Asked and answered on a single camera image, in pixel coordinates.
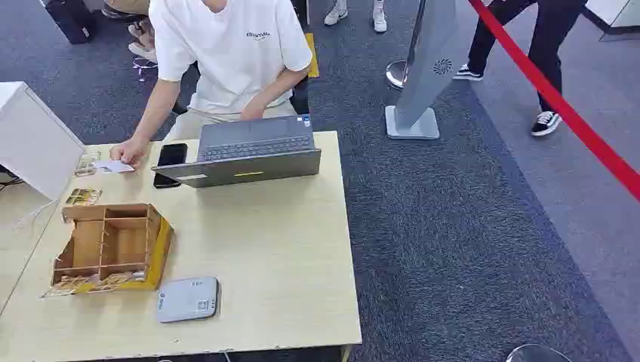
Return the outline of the person's right hand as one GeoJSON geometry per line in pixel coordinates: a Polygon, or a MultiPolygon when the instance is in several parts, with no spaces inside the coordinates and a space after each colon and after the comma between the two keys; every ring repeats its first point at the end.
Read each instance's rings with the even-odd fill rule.
{"type": "Polygon", "coordinates": [[[121,161],[134,169],[137,169],[146,157],[149,146],[148,140],[130,138],[122,143],[114,145],[109,152],[111,160],[121,161]]]}

